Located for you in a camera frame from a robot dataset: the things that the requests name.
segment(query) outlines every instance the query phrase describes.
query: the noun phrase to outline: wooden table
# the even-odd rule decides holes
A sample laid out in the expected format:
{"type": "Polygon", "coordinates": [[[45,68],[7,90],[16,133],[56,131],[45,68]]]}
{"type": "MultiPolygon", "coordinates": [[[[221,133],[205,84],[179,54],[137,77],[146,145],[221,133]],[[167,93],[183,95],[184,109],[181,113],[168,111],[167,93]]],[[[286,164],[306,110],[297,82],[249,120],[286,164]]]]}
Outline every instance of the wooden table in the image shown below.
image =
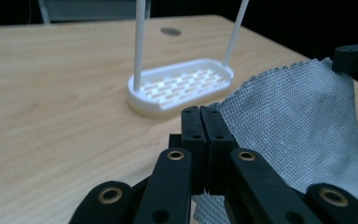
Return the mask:
{"type": "MultiPolygon", "coordinates": [[[[144,69],[222,60],[233,23],[217,16],[147,21],[144,69]],[[180,36],[163,35],[174,27],[180,36]]],[[[0,27],[0,223],[67,223],[95,186],[150,175],[179,117],[150,119],[126,102],[134,21],[0,27]]],[[[307,60],[241,29],[230,91],[307,60]]],[[[355,82],[358,112],[358,83],[355,82]]],[[[225,96],[205,105],[221,101],[225,96]]]]}

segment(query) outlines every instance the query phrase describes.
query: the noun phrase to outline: white pole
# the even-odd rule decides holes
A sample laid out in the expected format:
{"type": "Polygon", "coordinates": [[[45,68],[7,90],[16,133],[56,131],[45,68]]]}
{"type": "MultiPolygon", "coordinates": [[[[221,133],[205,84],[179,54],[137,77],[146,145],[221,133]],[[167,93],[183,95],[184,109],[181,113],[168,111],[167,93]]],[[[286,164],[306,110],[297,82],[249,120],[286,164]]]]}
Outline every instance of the white pole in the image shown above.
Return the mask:
{"type": "Polygon", "coordinates": [[[227,66],[229,57],[231,56],[232,49],[234,48],[235,40],[237,39],[238,31],[241,28],[242,19],[245,15],[246,8],[248,7],[249,0],[242,0],[240,11],[238,12],[237,19],[235,20],[234,30],[232,31],[231,38],[229,39],[225,60],[222,65],[227,66]]]}
{"type": "Polygon", "coordinates": [[[142,57],[144,52],[145,29],[145,0],[136,1],[136,34],[135,34],[135,71],[133,75],[133,90],[141,89],[142,57]]]}

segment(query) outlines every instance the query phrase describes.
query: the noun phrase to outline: wood grain surface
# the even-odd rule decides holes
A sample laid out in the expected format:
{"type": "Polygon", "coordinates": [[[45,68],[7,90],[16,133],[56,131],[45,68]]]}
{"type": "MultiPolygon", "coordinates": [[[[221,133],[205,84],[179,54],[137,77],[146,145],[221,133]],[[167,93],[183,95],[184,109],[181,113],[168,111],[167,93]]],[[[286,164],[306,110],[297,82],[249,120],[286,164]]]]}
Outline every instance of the wood grain surface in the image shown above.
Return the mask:
{"type": "MultiPolygon", "coordinates": [[[[144,69],[222,60],[233,23],[217,16],[145,23],[144,69]],[[180,36],[161,33],[179,29],[180,36]]],[[[134,21],[0,27],[0,223],[67,223],[95,186],[151,174],[178,116],[133,113],[134,21]]],[[[268,69],[307,58],[245,28],[229,62],[230,92],[268,69]]],[[[358,83],[355,82],[358,113],[358,83]]],[[[203,102],[204,105],[223,100],[203,102]]]]}

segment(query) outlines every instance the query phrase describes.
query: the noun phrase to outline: gray cloth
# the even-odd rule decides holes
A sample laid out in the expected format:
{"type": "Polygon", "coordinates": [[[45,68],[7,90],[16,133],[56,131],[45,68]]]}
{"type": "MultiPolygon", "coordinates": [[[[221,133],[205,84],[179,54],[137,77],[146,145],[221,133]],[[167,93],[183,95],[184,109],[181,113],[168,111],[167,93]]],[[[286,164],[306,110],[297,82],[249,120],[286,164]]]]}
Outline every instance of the gray cloth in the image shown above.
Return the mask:
{"type": "MultiPolygon", "coordinates": [[[[210,107],[222,113],[240,147],[259,152],[290,187],[305,192],[328,183],[358,199],[353,80],[331,65],[326,58],[269,70],[210,107]]],[[[223,197],[193,200],[199,223],[229,223],[223,197]]]]}

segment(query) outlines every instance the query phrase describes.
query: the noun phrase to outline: textured fabric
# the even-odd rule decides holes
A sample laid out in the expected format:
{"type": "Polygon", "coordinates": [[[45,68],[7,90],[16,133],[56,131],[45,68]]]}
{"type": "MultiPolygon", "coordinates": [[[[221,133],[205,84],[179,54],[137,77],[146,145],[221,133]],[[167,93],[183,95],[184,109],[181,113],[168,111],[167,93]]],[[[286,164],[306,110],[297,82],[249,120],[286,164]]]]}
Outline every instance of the textured fabric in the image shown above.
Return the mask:
{"type": "MultiPolygon", "coordinates": [[[[353,80],[331,65],[326,58],[269,70],[210,106],[222,113],[240,147],[259,152],[290,187],[305,192],[328,183],[358,199],[353,80]]],[[[223,197],[193,200],[200,223],[228,223],[223,197]]]]}

